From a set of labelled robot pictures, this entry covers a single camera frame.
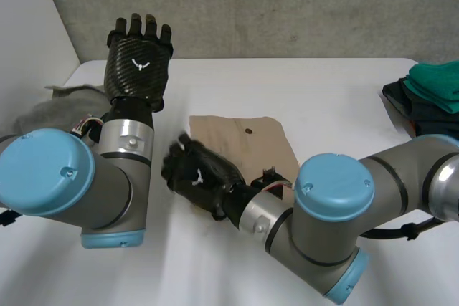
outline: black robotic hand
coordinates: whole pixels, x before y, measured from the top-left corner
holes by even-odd
[[[178,143],[171,145],[161,175],[169,189],[211,212],[216,220],[225,218],[224,196],[233,186],[245,184],[234,164],[185,133],[179,136]]]
[[[132,14],[131,28],[126,35],[126,20],[118,18],[115,30],[107,38],[110,48],[105,68],[104,88],[110,99],[137,97],[147,101],[151,110],[163,109],[169,60],[174,49],[171,27],[164,24],[156,36],[155,17],[146,15],[145,34],[141,33],[141,17]]]

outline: brown paper bag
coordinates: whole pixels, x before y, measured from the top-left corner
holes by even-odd
[[[273,118],[221,118],[191,116],[191,137],[233,162],[247,184],[272,166],[295,182],[298,161],[285,137],[282,125]],[[293,192],[283,189],[283,201],[293,204]]]

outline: green towel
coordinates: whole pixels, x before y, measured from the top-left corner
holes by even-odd
[[[447,113],[459,112],[459,61],[447,64],[416,64],[404,84],[419,97]]]

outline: blue end cap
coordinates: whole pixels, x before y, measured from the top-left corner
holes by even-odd
[[[95,172],[91,150],[58,129],[39,129],[0,155],[0,202],[18,213],[49,216],[85,194]]]
[[[334,285],[333,288],[324,295],[324,297],[333,301],[337,305],[343,304],[357,285],[357,282],[359,281],[360,276],[364,273],[368,262],[368,254],[359,249],[356,258],[354,258],[349,268],[347,268],[346,272],[344,272],[343,276],[341,276],[341,279],[339,279],[336,285]]]
[[[85,249],[107,249],[111,247],[138,247],[143,243],[145,229],[138,231],[82,234],[81,245]]]
[[[416,138],[414,138],[412,140],[422,140],[422,139],[426,139],[426,138],[441,139],[441,140],[446,141],[447,143],[450,143],[450,144],[452,144],[454,146],[459,147],[459,141],[458,140],[456,140],[454,138],[451,138],[450,136],[445,135],[445,134],[426,134],[426,135],[417,136]]]
[[[363,214],[374,198],[372,175],[358,160],[332,153],[319,154],[300,168],[295,200],[322,221],[348,221]]]

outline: robotic arm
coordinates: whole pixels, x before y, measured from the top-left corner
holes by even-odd
[[[98,151],[79,137],[42,129],[0,138],[0,207],[82,228],[87,248],[143,241],[153,150],[152,112],[162,110],[173,54],[171,28],[134,14],[108,36],[105,91],[112,108]],[[161,175],[168,187],[226,217],[265,251],[331,301],[346,300],[368,256],[359,236],[390,239],[459,221],[459,146],[433,135],[361,159],[323,154],[306,161],[289,207],[248,186],[237,168],[187,135],[170,147]],[[421,209],[432,219],[400,230],[375,227]]]
[[[108,36],[104,87],[112,107],[97,152],[55,129],[0,139],[0,206],[82,228],[86,248],[143,241],[153,151],[152,112],[163,109],[173,49],[171,28],[120,18]]]
[[[412,239],[416,233],[406,228],[373,228],[415,209],[433,215],[421,226],[408,226],[418,231],[459,220],[459,147],[443,135],[416,138],[360,161],[314,156],[301,166],[293,208],[247,186],[230,162],[201,143],[186,135],[179,141],[184,148],[172,145],[164,160],[168,187],[214,217],[227,216],[336,304],[346,300],[369,261],[356,246],[359,236]]]

